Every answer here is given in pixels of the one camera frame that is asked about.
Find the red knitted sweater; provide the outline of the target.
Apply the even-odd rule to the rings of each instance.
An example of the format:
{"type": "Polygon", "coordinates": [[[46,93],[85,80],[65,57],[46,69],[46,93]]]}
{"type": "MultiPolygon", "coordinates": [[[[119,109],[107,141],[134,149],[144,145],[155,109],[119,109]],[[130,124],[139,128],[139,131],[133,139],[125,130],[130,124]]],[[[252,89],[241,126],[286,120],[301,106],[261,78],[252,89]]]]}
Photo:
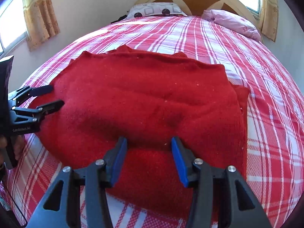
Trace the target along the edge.
{"type": "Polygon", "coordinates": [[[213,167],[246,172],[248,88],[231,84],[221,64],[182,52],[131,49],[83,52],[52,80],[31,108],[61,99],[38,133],[63,164],[88,166],[127,139],[119,181],[109,193],[138,207],[185,218],[192,192],[179,180],[171,152],[177,136],[213,167]]]}

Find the left window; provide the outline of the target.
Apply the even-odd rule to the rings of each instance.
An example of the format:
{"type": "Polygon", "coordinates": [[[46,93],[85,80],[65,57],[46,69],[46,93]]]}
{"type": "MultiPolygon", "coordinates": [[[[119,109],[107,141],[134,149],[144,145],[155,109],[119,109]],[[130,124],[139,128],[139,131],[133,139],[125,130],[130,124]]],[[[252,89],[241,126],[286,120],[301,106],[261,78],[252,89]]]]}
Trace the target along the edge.
{"type": "Polygon", "coordinates": [[[1,15],[1,57],[25,38],[23,0],[13,0],[1,15]]]}

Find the yellow left window curtain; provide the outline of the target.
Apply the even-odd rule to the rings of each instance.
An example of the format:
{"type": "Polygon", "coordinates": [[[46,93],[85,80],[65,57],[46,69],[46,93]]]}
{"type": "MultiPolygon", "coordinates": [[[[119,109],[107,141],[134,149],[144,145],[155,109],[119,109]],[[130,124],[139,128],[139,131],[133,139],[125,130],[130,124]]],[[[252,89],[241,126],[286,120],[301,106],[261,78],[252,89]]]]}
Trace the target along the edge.
{"type": "Polygon", "coordinates": [[[22,0],[26,24],[27,45],[36,50],[50,38],[60,33],[51,0],[22,0]]]}

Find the yellow window curtain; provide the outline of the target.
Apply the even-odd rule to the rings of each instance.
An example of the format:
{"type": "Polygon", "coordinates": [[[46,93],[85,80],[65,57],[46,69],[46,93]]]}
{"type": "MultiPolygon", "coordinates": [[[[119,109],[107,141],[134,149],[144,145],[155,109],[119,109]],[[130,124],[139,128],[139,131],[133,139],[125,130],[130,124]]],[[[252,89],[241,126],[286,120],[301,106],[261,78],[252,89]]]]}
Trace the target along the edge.
{"type": "Polygon", "coordinates": [[[262,0],[261,5],[261,33],[268,39],[276,42],[278,30],[278,1],[277,0],[262,0]]]}
{"type": "Polygon", "coordinates": [[[27,45],[36,50],[50,38],[60,33],[51,0],[22,0],[26,24],[27,45]]]}

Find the red white plaid bedspread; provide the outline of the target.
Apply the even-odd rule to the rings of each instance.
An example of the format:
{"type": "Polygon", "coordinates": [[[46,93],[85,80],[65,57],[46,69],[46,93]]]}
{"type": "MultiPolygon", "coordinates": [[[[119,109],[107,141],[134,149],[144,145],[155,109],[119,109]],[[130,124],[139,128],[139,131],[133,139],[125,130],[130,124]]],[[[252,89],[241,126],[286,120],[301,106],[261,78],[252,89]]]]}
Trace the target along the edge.
{"type": "MultiPolygon", "coordinates": [[[[303,193],[303,95],[279,60],[261,43],[199,17],[146,17],[91,32],[42,64],[22,86],[49,84],[83,51],[99,54],[121,45],[225,66],[233,84],[249,88],[246,177],[273,227],[281,227],[303,193]]],[[[33,135],[5,186],[27,219],[62,163],[33,135]]],[[[185,227],[108,196],[114,227],[185,227]]]]}

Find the dark object beside bed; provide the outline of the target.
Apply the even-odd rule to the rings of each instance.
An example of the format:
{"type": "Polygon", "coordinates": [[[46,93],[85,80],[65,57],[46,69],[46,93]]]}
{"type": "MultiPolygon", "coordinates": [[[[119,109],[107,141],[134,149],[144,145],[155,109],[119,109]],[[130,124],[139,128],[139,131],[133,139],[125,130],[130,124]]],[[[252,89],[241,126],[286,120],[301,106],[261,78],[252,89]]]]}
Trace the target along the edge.
{"type": "Polygon", "coordinates": [[[119,17],[117,20],[115,20],[115,21],[111,22],[111,24],[113,24],[113,23],[117,23],[117,22],[120,22],[120,21],[122,21],[122,20],[126,19],[126,17],[127,17],[127,15],[125,14],[125,15],[123,15],[123,16],[121,16],[121,17],[119,17]]]}

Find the grey patterned pillow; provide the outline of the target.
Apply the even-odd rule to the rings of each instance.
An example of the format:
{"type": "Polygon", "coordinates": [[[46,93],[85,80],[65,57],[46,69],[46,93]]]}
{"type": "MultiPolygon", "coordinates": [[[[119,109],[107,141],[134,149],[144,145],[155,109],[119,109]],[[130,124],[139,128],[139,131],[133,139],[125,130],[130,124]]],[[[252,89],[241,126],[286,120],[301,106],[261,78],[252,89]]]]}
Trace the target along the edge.
{"type": "Polygon", "coordinates": [[[180,9],[175,3],[160,2],[160,3],[144,3],[134,5],[127,15],[127,19],[133,19],[137,17],[149,17],[149,16],[172,16],[181,15],[187,17],[187,15],[180,9]]]}

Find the pink pillow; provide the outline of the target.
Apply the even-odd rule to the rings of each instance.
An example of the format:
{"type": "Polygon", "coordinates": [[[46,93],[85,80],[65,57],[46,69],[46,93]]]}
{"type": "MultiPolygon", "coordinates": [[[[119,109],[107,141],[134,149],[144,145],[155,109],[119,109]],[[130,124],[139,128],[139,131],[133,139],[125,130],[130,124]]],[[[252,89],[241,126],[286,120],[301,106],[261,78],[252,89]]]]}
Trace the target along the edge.
{"type": "Polygon", "coordinates": [[[209,9],[203,12],[202,18],[257,42],[262,42],[259,31],[254,24],[237,14],[233,14],[226,10],[209,9]]]}

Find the yellow right window curtain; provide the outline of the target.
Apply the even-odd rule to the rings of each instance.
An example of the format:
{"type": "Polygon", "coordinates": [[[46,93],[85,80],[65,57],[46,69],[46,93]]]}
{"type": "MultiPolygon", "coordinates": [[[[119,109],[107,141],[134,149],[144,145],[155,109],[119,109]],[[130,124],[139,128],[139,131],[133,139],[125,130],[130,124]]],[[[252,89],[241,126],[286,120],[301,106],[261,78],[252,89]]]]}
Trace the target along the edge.
{"type": "Polygon", "coordinates": [[[276,42],[278,30],[278,1],[277,0],[262,0],[261,5],[261,33],[268,39],[276,42]]]}

